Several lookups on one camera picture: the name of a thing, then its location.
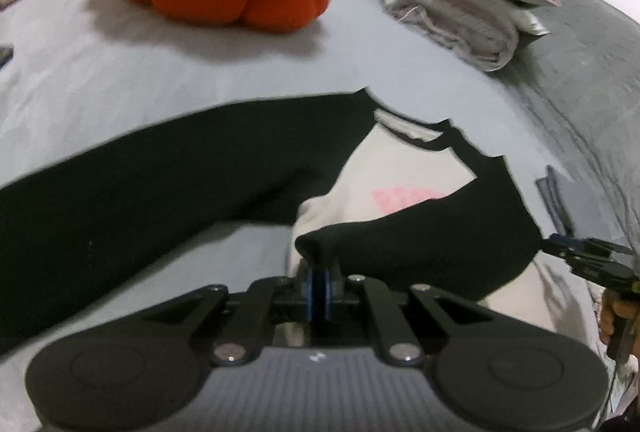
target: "black handle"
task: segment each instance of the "black handle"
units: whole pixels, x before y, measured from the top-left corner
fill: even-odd
[[[613,334],[609,339],[607,356],[616,363],[626,364],[634,347],[636,334],[634,333],[634,321],[618,315],[613,317]]]

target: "mattress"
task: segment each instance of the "mattress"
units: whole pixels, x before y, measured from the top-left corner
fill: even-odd
[[[286,36],[177,24],[126,0],[22,0],[0,16],[0,37],[15,46],[0,70],[0,185],[225,102],[368,87],[398,112],[426,122],[449,118],[485,154],[505,155],[543,234],[553,231],[534,180],[546,165],[562,167],[516,102],[500,83],[386,16],[378,0],[332,0],[318,22]],[[5,356],[0,430],[38,427],[22,377],[44,344],[205,284],[240,291],[283,274],[289,239],[284,227],[216,225]],[[597,350],[588,287],[560,259],[540,253],[486,302]]]

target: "raglan shirt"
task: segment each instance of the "raglan shirt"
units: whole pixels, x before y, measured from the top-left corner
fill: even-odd
[[[542,239],[502,157],[367,90],[227,104],[0,189],[0,353],[219,221],[294,226],[301,257],[481,300]]]

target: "gray blanket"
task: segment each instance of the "gray blanket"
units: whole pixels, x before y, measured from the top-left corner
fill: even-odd
[[[611,235],[640,251],[640,25],[601,0],[562,0],[536,15],[552,34],[494,77],[596,192]]]

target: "white logo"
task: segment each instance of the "white logo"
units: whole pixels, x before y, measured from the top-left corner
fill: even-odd
[[[316,362],[316,364],[319,364],[320,362],[326,360],[326,354],[321,351],[316,351],[316,354],[309,355],[309,360],[311,360],[312,362]]]

